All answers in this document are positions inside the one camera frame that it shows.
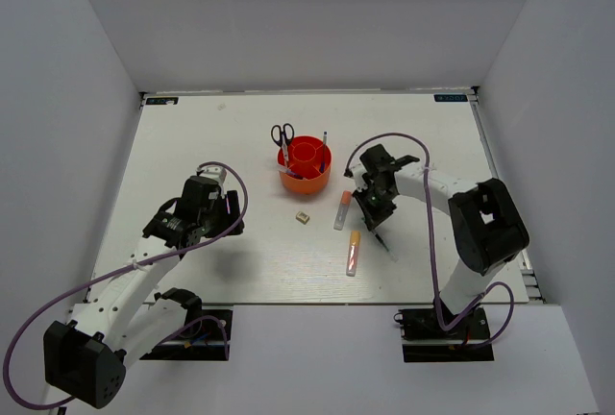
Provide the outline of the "orange cap highlighter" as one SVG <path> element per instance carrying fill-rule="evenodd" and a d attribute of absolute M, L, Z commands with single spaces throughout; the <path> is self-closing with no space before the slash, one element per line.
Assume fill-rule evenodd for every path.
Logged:
<path fill-rule="evenodd" d="M 352 193 L 348 190 L 345 190 L 341 195 L 338 210 L 333 223 L 333 228 L 336 231 L 343 230 L 351 201 Z"/>

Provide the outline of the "yellow cap highlighter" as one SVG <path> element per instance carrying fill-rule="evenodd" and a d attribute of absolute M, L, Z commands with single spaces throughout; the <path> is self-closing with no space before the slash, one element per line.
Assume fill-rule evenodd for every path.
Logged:
<path fill-rule="evenodd" d="M 357 261 L 359 245 L 361 240 L 360 231 L 351 231 L 349 250 L 346 264 L 346 275 L 348 277 L 354 277 L 357 272 Z"/>

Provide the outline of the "green gel pen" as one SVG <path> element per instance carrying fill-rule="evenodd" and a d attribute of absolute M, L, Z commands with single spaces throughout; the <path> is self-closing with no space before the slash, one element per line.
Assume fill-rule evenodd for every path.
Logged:
<path fill-rule="evenodd" d="M 397 262 L 398 258 L 396 257 L 396 255 L 394 254 L 394 252 L 391 250 L 391 248 L 389 247 L 389 245 L 384 241 L 384 239 L 378 234 L 378 232 L 376 231 L 372 231 L 372 234 L 374 235 L 374 237 L 376 238 L 376 240 L 378 241 L 378 243 L 383 247 L 383 249 L 385 250 L 385 252 L 387 253 L 387 255 L 389 256 L 389 258 L 393 261 L 393 262 Z"/>

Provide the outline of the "dark blue refill pen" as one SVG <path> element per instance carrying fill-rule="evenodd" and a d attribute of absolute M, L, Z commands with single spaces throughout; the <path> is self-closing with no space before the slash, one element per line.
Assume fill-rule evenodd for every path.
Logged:
<path fill-rule="evenodd" d="M 327 131 L 324 131 L 323 136 L 322 136 L 321 160 L 320 160 L 320 167 L 319 167 L 320 173 L 324 173 L 327 167 L 326 165 L 327 139 L 328 139 L 328 133 Z"/>

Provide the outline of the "tan barcode eraser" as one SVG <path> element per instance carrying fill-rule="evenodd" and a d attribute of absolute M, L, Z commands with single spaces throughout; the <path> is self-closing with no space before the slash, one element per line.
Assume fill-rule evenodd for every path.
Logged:
<path fill-rule="evenodd" d="M 301 222 L 302 224 L 304 224 L 304 225 L 305 225 L 305 224 L 309 221 L 309 216 L 308 216 L 307 214 L 305 214 L 304 212 L 299 211 L 299 212 L 296 214 L 296 219 L 297 219 L 299 222 Z"/>

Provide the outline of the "black handled scissors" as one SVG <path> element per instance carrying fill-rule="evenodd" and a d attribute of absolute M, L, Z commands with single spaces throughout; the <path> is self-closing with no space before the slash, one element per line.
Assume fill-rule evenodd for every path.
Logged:
<path fill-rule="evenodd" d="M 288 148 L 294 139 L 294 128 L 289 123 L 273 125 L 270 131 L 271 139 L 283 152 L 283 164 L 288 166 L 289 154 Z"/>

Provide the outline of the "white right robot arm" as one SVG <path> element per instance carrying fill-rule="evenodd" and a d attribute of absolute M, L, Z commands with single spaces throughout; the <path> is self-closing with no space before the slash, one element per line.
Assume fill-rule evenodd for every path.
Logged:
<path fill-rule="evenodd" d="M 346 166 L 355 182 L 353 197 L 369 232 L 392 216 L 398 197 L 426 205 L 433 322 L 454 337 L 469 324 L 468 314 L 496 287 L 492 281 L 529 244 L 529 233 L 512 197 L 499 179 L 476 183 L 434 170 L 410 155 L 393 158 L 382 145 L 367 149 L 359 164 Z M 439 285 L 433 212 L 450 217 L 458 262 L 449 280 Z"/>

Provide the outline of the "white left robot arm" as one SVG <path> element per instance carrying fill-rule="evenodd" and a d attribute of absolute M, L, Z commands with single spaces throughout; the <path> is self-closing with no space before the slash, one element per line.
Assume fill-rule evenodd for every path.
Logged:
<path fill-rule="evenodd" d="M 127 370 L 164 338 L 191 337 L 203 325 L 202 301 L 189 290 L 157 291 L 160 281 L 204 239 L 243 231 L 238 195 L 224 189 L 226 171 L 200 169 L 180 197 L 162 205 L 127 262 L 67 323 L 43 335 L 46 381 L 100 409 L 118 393 Z"/>

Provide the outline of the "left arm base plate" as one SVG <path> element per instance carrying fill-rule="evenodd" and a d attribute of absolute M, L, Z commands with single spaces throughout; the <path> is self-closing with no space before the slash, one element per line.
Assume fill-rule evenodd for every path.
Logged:
<path fill-rule="evenodd" d="M 231 308 L 203 309 L 204 315 L 215 317 L 224 327 L 223 335 L 217 323 L 211 319 L 200 322 L 157 345 L 142 361 L 227 361 L 230 356 L 234 311 Z"/>

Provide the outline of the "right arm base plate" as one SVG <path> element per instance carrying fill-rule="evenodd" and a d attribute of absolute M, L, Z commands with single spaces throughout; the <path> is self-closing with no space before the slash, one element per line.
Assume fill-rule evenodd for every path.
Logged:
<path fill-rule="evenodd" d="M 491 337 L 485 311 L 479 307 L 454 329 L 444 331 L 433 308 L 400 309 L 393 320 L 401 331 L 405 363 L 492 362 Z"/>

